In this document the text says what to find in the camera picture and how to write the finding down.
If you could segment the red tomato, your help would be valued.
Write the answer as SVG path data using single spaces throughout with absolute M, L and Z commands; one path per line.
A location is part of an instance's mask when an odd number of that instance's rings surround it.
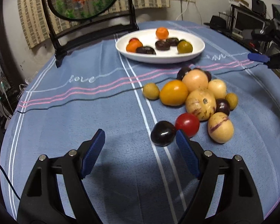
M 197 134 L 199 127 L 199 119 L 191 113 L 183 113 L 175 121 L 176 130 L 183 130 L 189 138 Z

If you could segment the dark purple plum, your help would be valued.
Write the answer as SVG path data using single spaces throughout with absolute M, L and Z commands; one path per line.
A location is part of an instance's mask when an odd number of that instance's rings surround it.
M 151 131 L 151 141 L 161 147 L 171 144 L 176 135 L 175 126 L 168 121 L 159 121 Z

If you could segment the striped pepino melon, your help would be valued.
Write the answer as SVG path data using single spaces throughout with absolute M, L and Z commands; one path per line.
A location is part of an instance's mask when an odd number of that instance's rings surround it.
M 185 107 L 188 113 L 195 115 L 200 121 L 206 121 L 215 114 L 217 104 L 209 89 L 199 88 L 188 95 Z
M 228 142 L 234 135 L 234 126 L 223 112 L 217 112 L 209 118 L 207 130 L 209 136 L 219 144 Z

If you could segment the pale yellow round fruit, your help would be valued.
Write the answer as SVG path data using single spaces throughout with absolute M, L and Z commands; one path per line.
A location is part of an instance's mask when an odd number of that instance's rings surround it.
M 208 89 L 216 99 L 224 99 L 227 95 L 227 85 L 220 79 L 213 79 L 208 83 Z

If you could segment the yellow orange tomato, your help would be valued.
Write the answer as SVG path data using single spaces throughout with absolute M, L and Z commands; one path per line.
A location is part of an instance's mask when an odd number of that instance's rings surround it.
M 180 80 L 172 80 L 166 83 L 160 91 L 159 98 L 166 106 L 180 106 L 188 97 L 188 88 Z

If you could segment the small yellow green fruit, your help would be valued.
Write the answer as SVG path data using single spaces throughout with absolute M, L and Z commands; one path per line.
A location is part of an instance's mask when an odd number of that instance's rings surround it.
M 160 90 L 155 83 L 147 83 L 143 87 L 143 95 L 146 99 L 157 100 L 159 99 Z

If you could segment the pale peach melon fruit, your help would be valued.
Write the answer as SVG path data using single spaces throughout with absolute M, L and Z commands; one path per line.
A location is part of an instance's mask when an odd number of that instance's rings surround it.
M 194 69 L 189 71 L 182 79 L 182 82 L 187 86 L 188 92 L 200 88 L 208 88 L 208 77 L 202 70 Z

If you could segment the green yellow tomato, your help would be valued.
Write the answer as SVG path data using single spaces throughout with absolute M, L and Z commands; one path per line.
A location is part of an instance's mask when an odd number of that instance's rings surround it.
M 190 42 L 181 40 L 177 45 L 177 50 L 179 54 L 187 54 L 193 52 L 193 46 Z

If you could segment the dark round plum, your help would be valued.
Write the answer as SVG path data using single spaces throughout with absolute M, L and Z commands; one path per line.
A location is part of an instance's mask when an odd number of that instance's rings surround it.
M 170 44 L 170 46 L 178 46 L 180 40 L 178 38 L 167 38 L 166 42 Z

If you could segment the dark brown passion fruit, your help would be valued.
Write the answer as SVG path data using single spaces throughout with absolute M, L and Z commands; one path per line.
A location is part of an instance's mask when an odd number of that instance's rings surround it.
M 168 51 L 170 50 L 170 44 L 166 41 L 158 40 L 155 42 L 155 47 L 159 51 Z

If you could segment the large orange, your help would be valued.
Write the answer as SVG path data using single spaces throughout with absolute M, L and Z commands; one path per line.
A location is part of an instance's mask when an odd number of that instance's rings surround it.
M 159 39 L 159 40 L 165 40 L 167 39 L 169 36 L 169 31 L 167 28 L 165 27 L 159 27 L 156 29 L 156 37 Z

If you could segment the small orange mandarin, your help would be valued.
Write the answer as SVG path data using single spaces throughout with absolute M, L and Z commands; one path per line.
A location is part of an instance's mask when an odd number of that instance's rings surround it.
M 138 38 L 131 38 L 126 46 L 126 51 L 135 53 L 137 48 L 142 47 L 143 44 Z

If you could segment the dark oblong fruit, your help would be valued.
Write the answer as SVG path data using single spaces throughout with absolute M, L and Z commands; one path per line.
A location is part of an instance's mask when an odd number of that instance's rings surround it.
M 138 54 L 156 55 L 155 50 L 150 46 L 140 46 L 136 49 Z

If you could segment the computer monitor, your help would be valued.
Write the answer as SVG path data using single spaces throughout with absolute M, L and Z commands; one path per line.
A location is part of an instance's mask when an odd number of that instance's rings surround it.
M 234 15 L 233 33 L 241 34 L 244 30 L 263 29 L 265 26 L 266 21 L 263 18 L 256 17 L 245 11 L 235 9 Z

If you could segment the white oval plate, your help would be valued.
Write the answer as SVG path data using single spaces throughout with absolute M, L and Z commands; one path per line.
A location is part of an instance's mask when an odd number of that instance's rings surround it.
M 117 39 L 115 47 L 121 55 L 137 62 L 174 64 L 199 56 L 205 43 L 192 33 L 159 28 L 126 34 Z

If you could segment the beige brick pattern curtain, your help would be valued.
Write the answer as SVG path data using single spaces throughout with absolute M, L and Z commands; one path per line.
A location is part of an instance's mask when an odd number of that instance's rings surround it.
M 128 10 L 128 0 L 51 0 L 55 10 L 71 21 L 49 13 L 56 34 L 76 26 L 78 19 L 85 19 L 103 11 L 111 2 L 114 5 L 104 15 Z M 23 33 L 30 49 L 49 39 L 49 29 L 41 0 L 17 0 Z

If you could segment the round goldfish screen black stand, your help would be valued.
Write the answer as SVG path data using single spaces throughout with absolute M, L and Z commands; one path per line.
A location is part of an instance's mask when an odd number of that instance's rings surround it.
M 55 65 L 61 67 L 64 57 L 72 50 L 87 43 L 116 33 L 134 32 L 139 29 L 132 0 L 41 0 L 48 34 L 55 49 Z M 79 36 L 61 45 L 59 39 L 95 24 L 121 17 L 129 18 L 128 24 L 117 24 Z

